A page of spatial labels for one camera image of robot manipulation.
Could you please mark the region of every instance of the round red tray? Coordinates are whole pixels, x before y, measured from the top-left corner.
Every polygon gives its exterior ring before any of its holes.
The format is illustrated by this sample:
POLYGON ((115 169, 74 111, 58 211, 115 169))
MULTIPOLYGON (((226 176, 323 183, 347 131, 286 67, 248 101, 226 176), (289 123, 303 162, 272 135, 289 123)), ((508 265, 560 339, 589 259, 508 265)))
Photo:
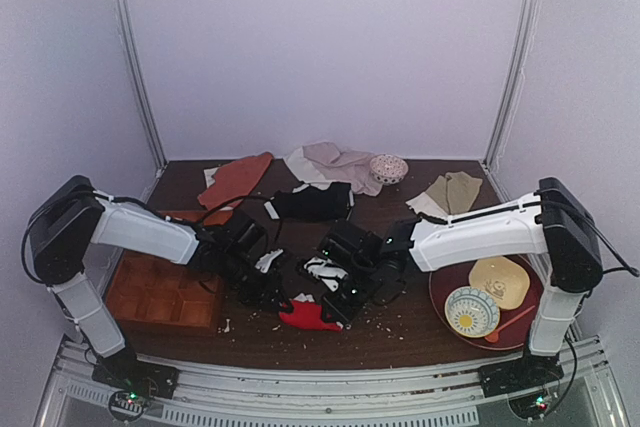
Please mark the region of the round red tray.
POLYGON ((536 313, 538 311, 537 306, 540 304, 540 297, 542 296, 542 292, 544 290, 542 282, 540 282, 538 275, 534 272, 534 270, 529 265, 529 262, 524 257, 516 255, 508 256, 508 258, 518 265, 522 266, 527 271, 527 274, 529 274, 529 279, 531 280, 531 285, 520 307, 514 310, 500 311, 500 323, 498 324, 498 327, 508 322, 509 319, 512 319, 520 312, 527 310, 532 305, 535 305, 536 308, 526 314, 520 320, 516 321, 514 324, 511 324, 509 327, 502 330, 500 332, 500 340, 495 344, 487 342, 486 340, 484 340, 484 338, 472 339, 458 334, 451 328, 444 314, 444 305, 447 297, 449 297, 449 294, 459 287, 469 285, 469 273, 471 272, 471 269, 473 268, 475 262, 465 262, 464 264, 450 265, 443 269, 436 270, 435 272, 431 273, 431 278, 429 279, 429 296, 431 297, 431 303, 433 304, 433 308, 438 314, 438 317, 440 317, 440 320, 459 339, 481 349, 514 350, 522 347, 527 337, 527 333, 529 332, 529 327, 531 327, 531 322, 533 322, 533 319, 535 319, 536 313))

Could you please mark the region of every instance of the white wall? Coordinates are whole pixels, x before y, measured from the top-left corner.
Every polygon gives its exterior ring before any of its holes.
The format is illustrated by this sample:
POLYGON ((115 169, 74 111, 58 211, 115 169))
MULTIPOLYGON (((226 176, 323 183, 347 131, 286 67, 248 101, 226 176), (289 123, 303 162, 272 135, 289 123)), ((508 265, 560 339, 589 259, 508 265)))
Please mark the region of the white wall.
POLYGON ((111 0, 0 0, 0 12, 0 424, 23 427, 67 324, 20 268, 29 215, 72 174, 140 195, 155 168, 111 0))
POLYGON ((521 0, 129 0, 171 159, 482 158, 521 0))
MULTIPOLYGON (((542 0, 522 96, 498 166, 512 196, 531 191, 541 177, 562 179, 636 266, 639 34, 640 0, 542 0)), ((580 324, 603 338, 631 425, 640 425, 640 280, 627 274, 605 279, 580 324)))

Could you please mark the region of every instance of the dark wooden table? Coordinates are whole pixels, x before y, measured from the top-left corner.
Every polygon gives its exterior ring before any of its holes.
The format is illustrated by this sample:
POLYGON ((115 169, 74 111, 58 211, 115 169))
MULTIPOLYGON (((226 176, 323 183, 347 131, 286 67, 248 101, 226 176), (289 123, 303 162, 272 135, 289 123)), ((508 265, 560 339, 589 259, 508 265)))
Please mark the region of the dark wooden table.
MULTIPOLYGON (((220 161, 170 162, 150 205, 162 210, 201 210, 197 195, 205 189, 202 170, 220 161)), ((439 175, 465 171, 484 179, 474 208, 498 203, 481 166, 468 161, 409 161, 409 174, 397 186, 383 188, 377 197, 356 196, 351 221, 384 235, 394 221, 409 218, 405 201, 424 191, 439 175)), ((299 185, 281 160, 269 167, 253 193, 271 196, 277 190, 290 191, 299 185)), ((271 237, 277 223, 267 216, 260 202, 245 201, 241 206, 271 237)), ((309 224, 287 221, 280 244, 298 256, 311 257, 329 228, 328 223, 309 224)), ((319 299, 321 285, 285 272, 285 288, 290 296, 313 293, 319 299)), ((387 307, 369 306, 353 323, 351 330, 309 332, 280 322, 277 315, 258 312, 236 302, 234 293, 226 295, 220 325, 228 333, 214 338, 167 337, 133 334, 138 352, 173 359, 238 367, 279 369, 374 369, 414 367, 472 360, 496 355, 460 341, 435 314, 428 294, 428 274, 417 274, 406 293, 387 307)))

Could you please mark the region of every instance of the orange spoon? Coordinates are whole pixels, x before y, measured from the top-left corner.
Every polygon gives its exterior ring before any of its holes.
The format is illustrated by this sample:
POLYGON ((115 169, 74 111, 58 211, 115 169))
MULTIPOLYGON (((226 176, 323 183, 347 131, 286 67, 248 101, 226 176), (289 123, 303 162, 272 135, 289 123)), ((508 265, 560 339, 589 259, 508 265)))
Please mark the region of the orange spoon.
POLYGON ((511 324, 519 321, 522 317, 524 317, 525 315, 527 315, 529 312, 531 312, 533 309, 535 309, 536 306, 532 305, 531 307, 529 307, 526 310, 523 310, 522 312, 520 312, 518 315, 516 315, 513 319, 505 322, 503 325, 501 325, 500 327, 498 327, 496 330, 494 330, 493 332, 491 332, 490 334, 487 334, 484 336, 484 340, 486 340, 487 342, 489 342, 490 344, 495 344, 496 342, 498 342, 500 340, 500 331, 503 329, 506 329, 507 327, 509 327, 511 324))

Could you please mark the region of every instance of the vertical metal pole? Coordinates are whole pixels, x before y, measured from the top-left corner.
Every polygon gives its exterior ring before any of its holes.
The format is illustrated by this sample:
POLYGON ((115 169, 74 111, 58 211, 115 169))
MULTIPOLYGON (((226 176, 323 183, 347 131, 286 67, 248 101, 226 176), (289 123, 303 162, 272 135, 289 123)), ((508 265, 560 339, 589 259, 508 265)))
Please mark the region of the vertical metal pole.
POLYGON ((140 68, 140 60, 138 58, 138 52, 133 38, 129 7, 127 0, 114 0, 114 2, 116 6, 116 15, 120 24, 120 32, 122 34, 127 65, 129 67, 129 73, 131 75, 131 80, 136 94, 138 113, 142 120, 142 126, 147 137, 149 148, 153 155, 153 160, 158 171, 161 171, 167 165, 167 159, 164 155, 160 135, 158 134, 158 128, 153 118, 147 89, 144 85, 142 70, 140 68))
POLYGON ((500 101, 500 110, 493 128, 489 148, 484 163, 489 170, 495 168, 495 162, 499 154, 499 150, 503 143, 505 127, 509 121, 510 114, 514 107, 515 97, 518 88, 518 81, 521 76, 521 70, 524 64, 525 55, 531 38, 531 31, 535 22, 536 8, 538 0, 522 0, 522 9, 520 11, 520 21, 518 23, 518 31, 516 33, 516 42, 511 56, 511 64, 507 74, 507 82, 502 93, 500 101))

